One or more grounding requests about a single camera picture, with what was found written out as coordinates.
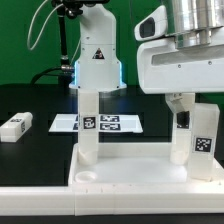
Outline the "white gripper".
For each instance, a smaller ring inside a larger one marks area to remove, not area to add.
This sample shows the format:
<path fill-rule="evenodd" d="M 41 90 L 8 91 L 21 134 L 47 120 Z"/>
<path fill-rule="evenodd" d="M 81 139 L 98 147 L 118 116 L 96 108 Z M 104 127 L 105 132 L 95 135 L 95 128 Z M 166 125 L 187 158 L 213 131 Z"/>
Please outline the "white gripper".
<path fill-rule="evenodd" d="M 206 46 L 176 49 L 173 38 L 142 44 L 138 79 L 146 94 L 169 93 L 165 100 L 178 128 L 190 123 L 190 95 L 224 92 L 224 36 L 213 34 Z"/>

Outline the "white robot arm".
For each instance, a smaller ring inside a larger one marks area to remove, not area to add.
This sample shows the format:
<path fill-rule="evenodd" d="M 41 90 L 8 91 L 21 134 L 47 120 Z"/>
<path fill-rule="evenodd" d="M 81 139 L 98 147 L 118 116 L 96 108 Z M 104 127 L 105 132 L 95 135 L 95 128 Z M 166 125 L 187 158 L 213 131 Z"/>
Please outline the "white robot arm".
<path fill-rule="evenodd" d="M 81 54 L 72 88 L 113 91 L 124 84 L 116 57 L 116 19 L 102 0 L 86 1 Z M 134 29 L 137 74 L 146 94 L 164 94 L 175 114 L 196 93 L 224 92 L 224 0 L 162 0 Z"/>

